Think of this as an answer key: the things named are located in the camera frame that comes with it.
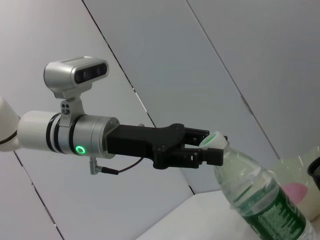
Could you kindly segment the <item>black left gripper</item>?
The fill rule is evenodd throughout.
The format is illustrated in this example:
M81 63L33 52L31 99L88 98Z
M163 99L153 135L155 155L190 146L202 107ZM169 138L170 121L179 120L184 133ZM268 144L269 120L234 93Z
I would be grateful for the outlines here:
M155 169L199 168L203 162L222 166L222 149L182 149L184 143L199 146L209 135L209 130L187 128L178 123L157 128L121 124L107 134L106 146L110 154L149 159Z

